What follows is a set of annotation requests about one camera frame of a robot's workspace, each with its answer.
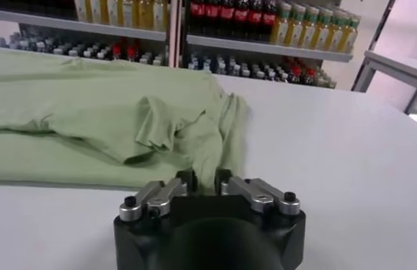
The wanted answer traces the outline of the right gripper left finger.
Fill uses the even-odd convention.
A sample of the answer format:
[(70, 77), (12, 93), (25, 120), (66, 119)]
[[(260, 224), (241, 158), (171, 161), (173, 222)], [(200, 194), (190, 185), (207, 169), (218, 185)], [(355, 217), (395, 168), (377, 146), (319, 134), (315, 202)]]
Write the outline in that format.
[(167, 183), (162, 180), (150, 181), (136, 194), (124, 199), (119, 207), (119, 218), (123, 222), (136, 222), (150, 211), (157, 216), (166, 216), (175, 197), (187, 197), (196, 190), (197, 177), (193, 169), (178, 171)]

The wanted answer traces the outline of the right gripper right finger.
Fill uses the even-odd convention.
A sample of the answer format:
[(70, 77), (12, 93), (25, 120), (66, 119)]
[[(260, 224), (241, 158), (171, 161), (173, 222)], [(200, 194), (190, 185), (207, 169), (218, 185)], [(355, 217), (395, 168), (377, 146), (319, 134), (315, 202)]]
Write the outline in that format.
[(261, 178), (242, 179), (234, 176), (229, 169), (217, 169), (215, 190), (219, 195), (240, 195), (252, 211), (266, 214), (276, 209), (285, 216), (300, 214), (300, 200), (291, 191), (280, 191)]

